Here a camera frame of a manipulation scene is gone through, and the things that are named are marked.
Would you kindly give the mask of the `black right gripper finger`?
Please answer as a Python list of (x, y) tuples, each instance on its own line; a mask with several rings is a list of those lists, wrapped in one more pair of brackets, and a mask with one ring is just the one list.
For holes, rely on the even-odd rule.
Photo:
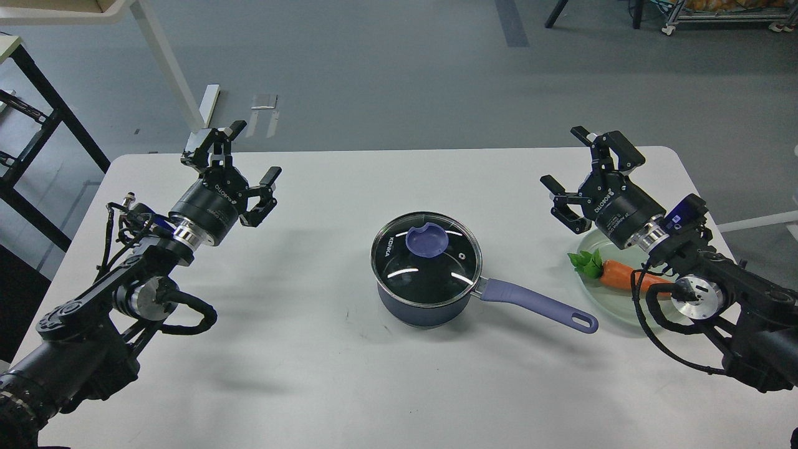
[(584, 185), (633, 185), (629, 175), (646, 163), (641, 151), (619, 131), (597, 135), (574, 126), (570, 133), (590, 148), (591, 171)]
[(541, 183), (550, 191), (553, 207), (550, 212), (562, 224), (575, 234), (587, 232), (591, 228), (591, 221), (584, 216), (579, 216), (570, 206), (590, 206), (590, 197), (581, 196), (579, 193), (568, 193), (553, 176), (544, 175)]

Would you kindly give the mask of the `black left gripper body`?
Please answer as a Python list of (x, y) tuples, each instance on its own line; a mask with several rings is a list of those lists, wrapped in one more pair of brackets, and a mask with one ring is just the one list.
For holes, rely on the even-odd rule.
[(171, 208), (169, 220), (177, 224), (188, 219), (206, 234), (208, 245), (217, 246), (247, 209), (248, 188), (234, 166), (212, 166)]

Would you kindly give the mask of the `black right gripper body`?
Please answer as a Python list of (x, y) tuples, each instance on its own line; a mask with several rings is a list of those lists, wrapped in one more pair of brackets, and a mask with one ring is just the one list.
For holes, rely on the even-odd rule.
[(624, 249), (630, 239), (653, 218), (666, 210), (620, 171), (593, 171), (578, 190), (588, 199), (582, 213), (617, 247)]

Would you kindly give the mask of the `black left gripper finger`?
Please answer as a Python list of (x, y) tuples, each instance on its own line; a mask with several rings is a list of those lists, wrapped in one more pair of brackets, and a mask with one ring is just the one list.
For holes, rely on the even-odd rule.
[(258, 227), (276, 207), (277, 200), (274, 198), (274, 188), (276, 187), (277, 177), (279, 177), (281, 173), (281, 167), (271, 166), (262, 177), (257, 187), (247, 189), (245, 197), (257, 197), (257, 203), (251, 210), (245, 211), (239, 215), (239, 220), (243, 226)]
[(245, 120), (235, 120), (228, 127), (203, 128), (192, 133), (182, 151), (182, 164), (193, 168), (199, 175), (221, 167), (232, 168), (232, 142), (247, 125)]

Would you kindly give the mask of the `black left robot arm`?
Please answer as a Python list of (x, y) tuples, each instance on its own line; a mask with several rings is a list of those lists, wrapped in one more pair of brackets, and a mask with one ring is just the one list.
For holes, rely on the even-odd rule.
[(42, 343), (2, 374), (2, 447), (35, 448), (57, 414), (84, 400), (108, 400), (140, 370), (138, 355), (156, 333), (193, 336), (218, 315), (182, 292), (170, 273), (202, 245), (217, 246), (236, 223), (257, 227), (276, 207), (269, 168), (256, 186), (234, 167), (231, 145), (247, 127), (205, 128), (188, 140), (181, 162), (198, 173), (167, 215), (128, 193), (106, 205), (102, 262), (94, 283), (36, 324)]

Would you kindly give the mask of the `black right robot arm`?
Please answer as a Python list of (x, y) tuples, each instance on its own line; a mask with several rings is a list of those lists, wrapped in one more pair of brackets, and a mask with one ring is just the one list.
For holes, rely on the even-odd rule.
[(541, 177), (551, 192), (551, 214), (573, 233), (592, 225), (617, 248), (638, 247), (648, 256), (630, 275), (632, 301), (642, 330), (667, 356), (640, 304), (642, 276), (663, 266), (672, 284), (646, 293), (651, 317), (682, 335), (706, 336), (722, 354), (720, 369), (686, 362), (691, 369), (724, 375), (759, 392), (790, 390), (797, 384), (796, 292), (750, 273), (711, 245), (709, 213), (700, 196), (685, 196), (670, 212), (630, 179), (646, 158), (619, 131), (601, 135), (575, 126), (571, 133), (590, 148), (591, 171), (577, 191), (553, 176)]

